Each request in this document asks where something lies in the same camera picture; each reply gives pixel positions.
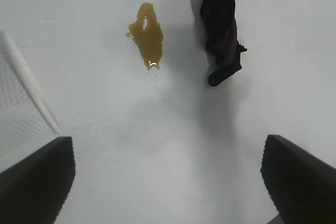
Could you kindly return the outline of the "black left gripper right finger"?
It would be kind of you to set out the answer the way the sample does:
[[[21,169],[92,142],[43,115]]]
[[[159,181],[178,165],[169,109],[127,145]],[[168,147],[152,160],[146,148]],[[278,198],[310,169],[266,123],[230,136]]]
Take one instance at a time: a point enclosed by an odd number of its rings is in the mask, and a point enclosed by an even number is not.
[[[260,172],[283,223],[335,223],[335,168],[268,135]]]

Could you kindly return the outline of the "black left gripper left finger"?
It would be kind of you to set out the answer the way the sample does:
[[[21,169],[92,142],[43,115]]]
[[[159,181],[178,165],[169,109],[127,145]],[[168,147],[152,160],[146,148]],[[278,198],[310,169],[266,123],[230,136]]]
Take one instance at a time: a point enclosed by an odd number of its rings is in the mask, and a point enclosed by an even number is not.
[[[54,223],[76,174],[72,138],[58,137],[1,172],[1,223]]]

